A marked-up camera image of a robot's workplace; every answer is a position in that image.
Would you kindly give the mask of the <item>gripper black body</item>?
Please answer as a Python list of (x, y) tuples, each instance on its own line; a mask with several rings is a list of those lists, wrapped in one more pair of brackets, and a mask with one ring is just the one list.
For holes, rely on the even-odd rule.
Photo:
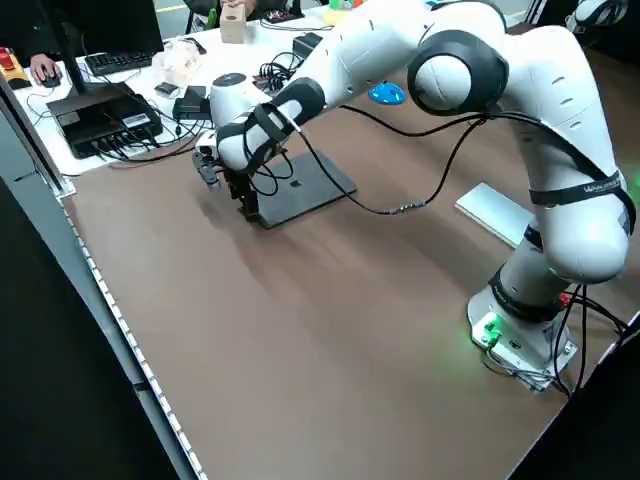
[(247, 194), (251, 191), (251, 177), (231, 169), (225, 169), (223, 176), (231, 194)]

